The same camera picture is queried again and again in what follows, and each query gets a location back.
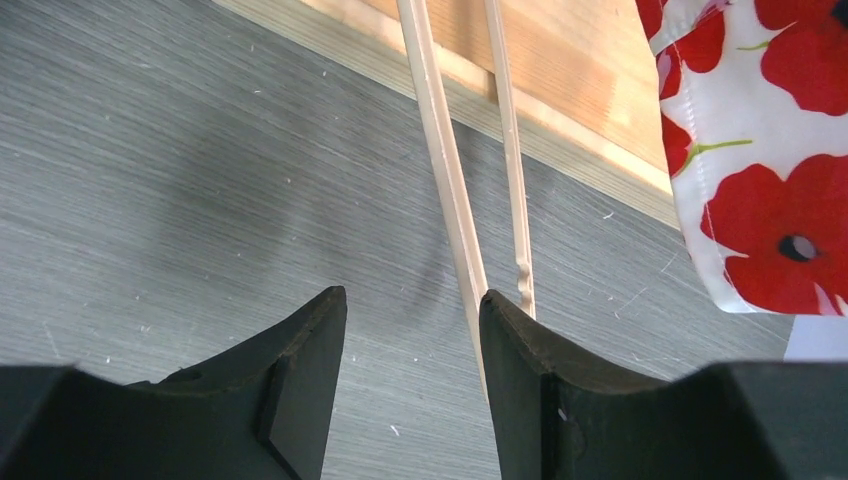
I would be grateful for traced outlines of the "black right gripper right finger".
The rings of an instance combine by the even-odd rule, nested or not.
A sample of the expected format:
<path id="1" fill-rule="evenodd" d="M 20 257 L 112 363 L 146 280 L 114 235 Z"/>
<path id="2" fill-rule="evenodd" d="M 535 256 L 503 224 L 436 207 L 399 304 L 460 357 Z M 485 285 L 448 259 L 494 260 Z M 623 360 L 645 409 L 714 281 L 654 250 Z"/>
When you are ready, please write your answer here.
<path id="1" fill-rule="evenodd" d="M 501 293 L 480 343 L 505 479 L 843 479 L 843 362 L 714 363 L 665 381 L 543 326 Z"/>

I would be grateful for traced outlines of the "white red poppy garment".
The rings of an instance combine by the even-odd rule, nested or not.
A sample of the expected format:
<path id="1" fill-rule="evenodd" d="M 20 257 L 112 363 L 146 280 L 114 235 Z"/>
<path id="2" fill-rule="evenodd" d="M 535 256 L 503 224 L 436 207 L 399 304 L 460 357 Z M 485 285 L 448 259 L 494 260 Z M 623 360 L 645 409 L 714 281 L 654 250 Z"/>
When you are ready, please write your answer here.
<path id="1" fill-rule="evenodd" d="M 681 232 L 732 313 L 847 312 L 847 5 L 641 1 Z"/>

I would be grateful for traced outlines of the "wooden hanger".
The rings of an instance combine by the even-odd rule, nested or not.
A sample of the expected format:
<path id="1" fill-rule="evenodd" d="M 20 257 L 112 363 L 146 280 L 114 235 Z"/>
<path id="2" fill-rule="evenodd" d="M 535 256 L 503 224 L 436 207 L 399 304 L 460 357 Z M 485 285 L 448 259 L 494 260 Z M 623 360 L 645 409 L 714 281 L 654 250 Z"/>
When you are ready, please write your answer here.
<path id="1" fill-rule="evenodd" d="M 419 105 L 443 218 L 452 249 L 472 346 L 484 395 L 488 394 L 481 349 L 480 301 L 488 281 L 470 206 L 454 129 L 438 64 L 426 3 L 399 1 L 400 24 Z M 485 14 L 495 66 L 495 86 L 504 136 L 504 152 L 513 225 L 520 307 L 536 316 L 532 250 L 519 127 L 498 1 L 486 1 Z"/>

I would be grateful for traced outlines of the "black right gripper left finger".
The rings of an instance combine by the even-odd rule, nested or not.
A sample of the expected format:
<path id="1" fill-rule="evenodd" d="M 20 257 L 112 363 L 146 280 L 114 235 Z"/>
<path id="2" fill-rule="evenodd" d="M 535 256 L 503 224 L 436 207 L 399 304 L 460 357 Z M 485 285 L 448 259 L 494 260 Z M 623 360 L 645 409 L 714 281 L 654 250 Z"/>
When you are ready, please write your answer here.
<path id="1" fill-rule="evenodd" d="M 1 370 L 5 479 L 317 479 L 347 303 L 325 289 L 276 325 L 158 383 L 70 365 Z"/>

